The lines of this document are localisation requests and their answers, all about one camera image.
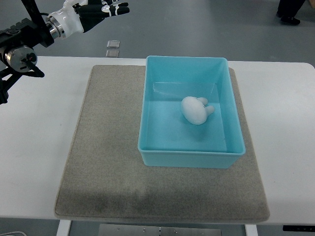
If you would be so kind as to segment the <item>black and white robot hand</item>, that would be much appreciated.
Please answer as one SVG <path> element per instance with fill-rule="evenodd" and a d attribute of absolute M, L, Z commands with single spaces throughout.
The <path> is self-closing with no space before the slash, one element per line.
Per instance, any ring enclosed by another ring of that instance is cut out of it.
<path fill-rule="evenodd" d="M 127 2 L 66 0 L 60 10 L 47 16 L 46 26 L 54 39 L 64 39 L 75 33 L 86 33 L 108 17 L 127 13 Z"/>

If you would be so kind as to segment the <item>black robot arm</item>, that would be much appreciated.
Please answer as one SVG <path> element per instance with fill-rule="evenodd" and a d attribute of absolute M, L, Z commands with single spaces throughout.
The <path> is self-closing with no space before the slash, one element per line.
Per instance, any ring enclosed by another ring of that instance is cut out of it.
<path fill-rule="evenodd" d="M 34 46 L 48 47 L 54 43 L 48 25 L 33 0 L 22 1 L 30 19 L 23 19 L 0 32 L 0 60 L 6 68 L 0 71 L 0 103 L 8 101 L 9 89 L 22 77 L 43 78 L 36 66 Z"/>

